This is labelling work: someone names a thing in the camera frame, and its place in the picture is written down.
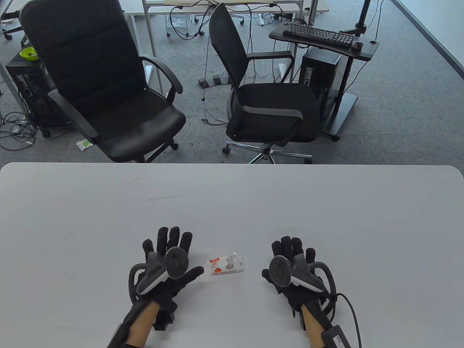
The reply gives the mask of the person's right hand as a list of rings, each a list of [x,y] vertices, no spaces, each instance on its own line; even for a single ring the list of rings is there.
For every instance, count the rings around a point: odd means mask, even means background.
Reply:
[[[285,236],[272,243],[272,252],[270,268],[262,270],[262,277],[287,298],[293,315],[300,313],[303,328],[310,329],[304,310],[323,330],[331,328],[327,315],[335,308],[335,282],[329,268],[315,261],[315,249],[304,251],[300,238]]]

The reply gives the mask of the person's left hand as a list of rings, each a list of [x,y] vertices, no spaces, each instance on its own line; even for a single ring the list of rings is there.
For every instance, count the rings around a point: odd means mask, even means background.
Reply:
[[[146,271],[138,283],[137,293],[139,297],[158,304],[159,313],[166,318],[177,309],[173,298],[204,273],[202,266],[187,270],[191,243],[192,233],[180,233],[180,228],[175,226],[158,230],[156,248],[151,239],[142,244]]]

